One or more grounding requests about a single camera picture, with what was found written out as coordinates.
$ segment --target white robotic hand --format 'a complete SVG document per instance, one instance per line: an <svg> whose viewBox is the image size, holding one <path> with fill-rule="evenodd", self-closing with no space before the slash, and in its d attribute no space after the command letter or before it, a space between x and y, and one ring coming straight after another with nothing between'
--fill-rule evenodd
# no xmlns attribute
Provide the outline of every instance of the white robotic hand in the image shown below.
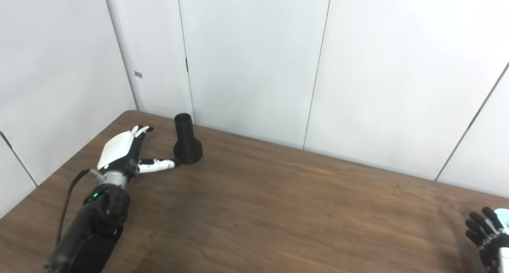
<svg viewBox="0 0 509 273"><path fill-rule="evenodd" d="M153 130L154 128L151 126L137 125L132 130L120 133L110 139L104 145L97 164L97 170L100 174L106 175L108 172L117 172L127 177L128 182L138 173L157 172L179 166L180 161L178 159L139 159L145 135Z"/></svg>

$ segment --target black cable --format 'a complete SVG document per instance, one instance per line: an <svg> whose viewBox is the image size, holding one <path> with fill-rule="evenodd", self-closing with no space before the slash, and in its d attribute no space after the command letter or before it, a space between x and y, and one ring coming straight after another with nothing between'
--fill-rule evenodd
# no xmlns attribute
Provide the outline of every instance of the black cable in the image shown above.
<svg viewBox="0 0 509 273"><path fill-rule="evenodd" d="M64 227L64 219L65 219L65 213L67 211L67 205L69 204L69 200L71 199L71 193L74 188L74 186L84 177L87 173L89 173L90 170L82 170L78 175L72 180L71 185L69 186L69 189L67 190L67 193L65 195L64 200L64 208L62 208L62 213L60 213L60 222L58 223L58 231L56 232L56 244L60 242L60 238L62 237L62 227Z"/></svg>

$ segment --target robotic arm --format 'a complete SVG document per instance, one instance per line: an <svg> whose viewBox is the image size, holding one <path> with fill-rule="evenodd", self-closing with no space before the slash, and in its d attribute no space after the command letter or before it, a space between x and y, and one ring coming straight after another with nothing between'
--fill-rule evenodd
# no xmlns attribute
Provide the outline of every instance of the robotic arm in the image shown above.
<svg viewBox="0 0 509 273"><path fill-rule="evenodd" d="M130 204L126 187L140 173L174 168L179 159L139 159L142 142L151 126L138 125L109 140L97 170L83 170L71 184L60 220L57 244L51 255L49 273L99 273L122 235ZM84 200L76 218L60 240L70 191L85 176L95 177L97 186Z"/></svg>
<svg viewBox="0 0 509 273"><path fill-rule="evenodd" d="M509 273L509 235L497 214L482 208L483 217L470 213L465 235L478 247L480 260L488 273Z"/></svg>

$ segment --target panel seam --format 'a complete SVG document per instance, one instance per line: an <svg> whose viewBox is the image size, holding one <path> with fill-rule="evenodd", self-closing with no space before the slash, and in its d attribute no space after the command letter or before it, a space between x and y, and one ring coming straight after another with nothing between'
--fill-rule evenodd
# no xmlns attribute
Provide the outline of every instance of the panel seam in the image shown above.
<svg viewBox="0 0 509 273"><path fill-rule="evenodd" d="M469 132L470 128L472 127L474 121L478 118L478 115L479 113L481 112L481 110L484 108L484 106L486 105L486 102L489 100L489 98L491 97L491 94L493 94L495 88L498 86L498 83L500 83L500 81L502 80L502 77L504 76L505 72L507 71L507 68L509 68L509 62L505 65L505 68L504 70L502 71L502 73L500 74L500 76L498 77L497 81L495 82L495 84L493 85L493 87L491 87L491 90L489 91L488 95L486 96L486 98L484 99L484 101L482 102L481 106L479 107L478 111L476 112L476 114L474 115L474 117L472 118L472 121L470 121L469 125L467 126L465 132L463 132L463 135L461 136L460 140L458 141L458 143L456 144L456 146L454 147L453 151L451 152L451 154L449 155L449 157L447 158L447 160L445 161L445 164L442 166L442 168L440 169L440 171L438 172L438 175L437 177L435 178L435 181L438 181L438 178L440 177L440 175L442 174L442 172L444 171L444 168L447 166L447 164L449 164L449 161L451 160L451 157L453 157L454 153L456 153L456 150L458 149L458 147L460 146L461 142L463 141L463 138L465 138L466 134Z"/></svg>
<svg viewBox="0 0 509 273"><path fill-rule="evenodd" d="M309 128L309 119L311 118L311 109L313 107L313 99L315 98L315 88L317 85L318 70L320 68L320 59L322 58L323 41L325 38L325 30L327 29L327 20L329 18L330 1L331 0L329 0L329 3L327 4L327 13L325 14L325 24L323 26L323 33L322 33L322 43L320 43L320 52L318 53L318 63L317 63L317 70L315 73L315 82L313 83L313 92L311 92L311 103L309 103L309 113L307 114L306 132L304 133L304 143L302 144L303 150L306 147L307 130Z"/></svg>

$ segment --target brown tabletop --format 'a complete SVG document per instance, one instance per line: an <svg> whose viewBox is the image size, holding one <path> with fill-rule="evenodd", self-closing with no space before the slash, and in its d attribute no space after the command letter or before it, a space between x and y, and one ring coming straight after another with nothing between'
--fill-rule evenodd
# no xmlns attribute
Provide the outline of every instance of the brown tabletop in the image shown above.
<svg viewBox="0 0 509 273"><path fill-rule="evenodd" d="M45 272L71 179L136 124L155 131L141 158L171 158L173 121L122 114L4 218L0 271ZM483 272L464 220L509 200L195 127L203 159L138 175L105 273ZM97 185L76 186L66 226Z"/></svg>

